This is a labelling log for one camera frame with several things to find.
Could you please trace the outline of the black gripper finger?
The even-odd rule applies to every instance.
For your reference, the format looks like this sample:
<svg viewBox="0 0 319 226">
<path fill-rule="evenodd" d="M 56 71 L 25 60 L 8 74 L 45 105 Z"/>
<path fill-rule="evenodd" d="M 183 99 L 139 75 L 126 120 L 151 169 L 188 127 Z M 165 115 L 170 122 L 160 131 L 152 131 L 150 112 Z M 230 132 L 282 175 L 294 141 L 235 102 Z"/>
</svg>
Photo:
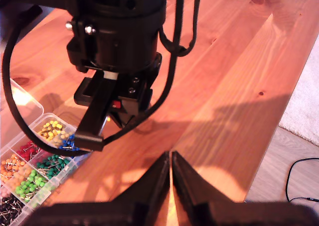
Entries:
<svg viewBox="0 0 319 226">
<path fill-rule="evenodd" d="M 169 170 L 169 152 L 165 151 L 138 181 L 112 200 L 125 214 L 118 226 L 155 224 L 169 190 Z"/>
<path fill-rule="evenodd" d="M 193 226 L 214 226 L 209 203 L 233 203 L 213 187 L 183 158 L 172 152 L 172 178 L 178 199 Z"/>
</svg>

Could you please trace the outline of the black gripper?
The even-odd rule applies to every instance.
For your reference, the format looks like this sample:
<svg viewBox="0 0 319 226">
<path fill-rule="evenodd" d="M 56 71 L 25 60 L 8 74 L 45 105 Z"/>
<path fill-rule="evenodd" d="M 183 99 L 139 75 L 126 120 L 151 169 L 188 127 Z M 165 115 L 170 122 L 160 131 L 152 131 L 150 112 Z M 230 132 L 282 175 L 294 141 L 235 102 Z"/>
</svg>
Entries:
<svg viewBox="0 0 319 226">
<path fill-rule="evenodd" d="M 101 151 L 108 140 L 102 131 L 110 117 L 121 133 L 150 106 L 152 84 L 162 56 L 157 52 L 161 14 L 126 18 L 74 17 L 67 45 L 70 62 L 80 72 L 95 71 L 83 79 L 74 94 L 87 110 L 75 132 L 76 147 Z"/>
</svg>

